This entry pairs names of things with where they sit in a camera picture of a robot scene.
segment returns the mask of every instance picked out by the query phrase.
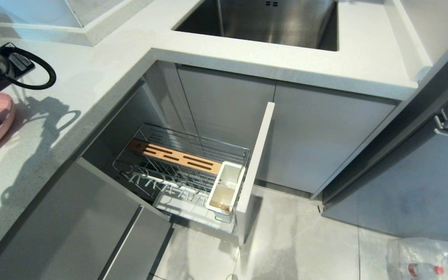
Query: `open cabinet door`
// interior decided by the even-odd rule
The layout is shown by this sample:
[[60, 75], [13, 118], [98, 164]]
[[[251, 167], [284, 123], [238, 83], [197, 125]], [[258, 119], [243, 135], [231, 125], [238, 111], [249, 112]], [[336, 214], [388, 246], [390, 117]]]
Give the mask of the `open cabinet door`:
[[28, 213], [0, 254], [0, 279], [148, 277], [168, 217], [93, 168], [83, 159], [73, 163]]
[[151, 204], [149, 204], [148, 202], [145, 202], [139, 196], [131, 193], [128, 189], [126, 189], [124, 186], [122, 186], [119, 182], [115, 181], [114, 179], [112, 179], [111, 177], [109, 177], [108, 175], [103, 173], [101, 170], [96, 168], [94, 165], [89, 163], [85, 158], [82, 157], [82, 158], [78, 159], [77, 164], [80, 165], [81, 167], [85, 168], [86, 170], [88, 170], [90, 173], [94, 174], [99, 180], [101, 180], [101, 181], [105, 182], [106, 184], [108, 184], [109, 186], [119, 190], [120, 192], [124, 193], [131, 199], [135, 200], [135, 202], [137, 202], [139, 205], [152, 211], [157, 216], [160, 216], [164, 220], [167, 220], [167, 221], [169, 220], [169, 216], [163, 214], [158, 209], [153, 207]]
[[252, 189], [254, 188], [254, 181], [256, 179], [260, 158], [262, 157], [265, 140], [267, 133], [269, 132], [269, 126], [271, 124], [272, 113], [274, 112], [274, 103], [268, 102], [265, 109], [264, 118], [260, 125], [260, 131], [255, 142], [254, 152], [252, 153], [250, 163], [248, 165], [247, 176], [243, 181], [241, 187], [240, 199], [236, 206], [236, 226], [238, 239], [240, 246], [242, 246], [247, 240], [250, 228], [253, 223], [252, 216], [254, 216], [254, 197], [252, 196]]

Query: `bottle cap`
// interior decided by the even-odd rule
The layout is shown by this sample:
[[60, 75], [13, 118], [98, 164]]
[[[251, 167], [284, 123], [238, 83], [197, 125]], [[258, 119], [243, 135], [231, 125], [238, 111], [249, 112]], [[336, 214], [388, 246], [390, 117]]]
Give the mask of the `bottle cap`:
[[440, 275], [442, 275], [442, 274], [445, 273], [445, 270], [444, 270], [443, 267], [441, 267], [441, 266], [435, 266], [435, 267], [433, 268], [433, 270], [435, 271], [436, 274], [440, 274]]

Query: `white plastic container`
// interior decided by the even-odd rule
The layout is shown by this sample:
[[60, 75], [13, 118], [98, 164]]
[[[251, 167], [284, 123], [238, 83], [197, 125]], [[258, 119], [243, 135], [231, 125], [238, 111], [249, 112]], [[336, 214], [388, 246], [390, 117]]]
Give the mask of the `white plastic container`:
[[229, 161], [222, 163], [205, 204], [207, 209], [215, 212], [217, 220], [231, 222], [231, 213], [244, 174], [245, 167]]

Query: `dish rack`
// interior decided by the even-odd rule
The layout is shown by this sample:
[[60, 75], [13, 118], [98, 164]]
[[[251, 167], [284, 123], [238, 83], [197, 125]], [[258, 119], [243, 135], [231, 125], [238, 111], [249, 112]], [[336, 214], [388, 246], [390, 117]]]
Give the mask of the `dish rack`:
[[[206, 205], [221, 166], [246, 167], [249, 157], [244, 147], [144, 123], [113, 167], [153, 199], [154, 207], [231, 232], [233, 215], [220, 215]], [[245, 168], [232, 188], [240, 189], [244, 173]]]

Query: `red label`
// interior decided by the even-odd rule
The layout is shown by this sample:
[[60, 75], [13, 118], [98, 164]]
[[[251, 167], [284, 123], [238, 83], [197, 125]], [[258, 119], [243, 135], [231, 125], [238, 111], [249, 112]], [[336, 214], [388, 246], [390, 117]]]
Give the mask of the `red label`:
[[413, 277], [418, 277], [418, 275], [416, 274], [416, 271], [414, 271], [414, 264], [409, 264], [408, 270], [409, 270], [409, 273], [411, 273], [411, 275]]

